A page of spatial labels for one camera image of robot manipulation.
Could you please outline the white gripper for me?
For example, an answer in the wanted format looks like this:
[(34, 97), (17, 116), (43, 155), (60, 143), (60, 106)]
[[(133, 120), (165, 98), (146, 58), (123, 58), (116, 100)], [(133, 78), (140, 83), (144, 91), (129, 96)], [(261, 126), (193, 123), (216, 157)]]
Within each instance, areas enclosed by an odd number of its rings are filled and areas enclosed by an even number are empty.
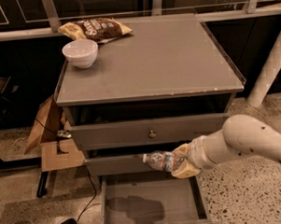
[(189, 144), (182, 144), (176, 147), (172, 152), (178, 157), (187, 158), (189, 161), (183, 161), (171, 175), (176, 178), (190, 178), (200, 173), (200, 170), (210, 170), (216, 165), (209, 159), (204, 152), (204, 135), (194, 138)]

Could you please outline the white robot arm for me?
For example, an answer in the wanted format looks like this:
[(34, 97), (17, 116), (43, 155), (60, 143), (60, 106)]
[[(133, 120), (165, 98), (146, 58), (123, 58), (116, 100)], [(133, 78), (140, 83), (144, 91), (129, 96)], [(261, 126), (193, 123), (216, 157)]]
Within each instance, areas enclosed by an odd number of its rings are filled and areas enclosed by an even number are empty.
[(221, 130), (196, 137), (173, 152), (187, 157), (171, 173), (176, 178), (190, 178), (220, 163), (253, 155), (281, 164), (281, 133), (259, 119), (236, 114), (223, 123)]

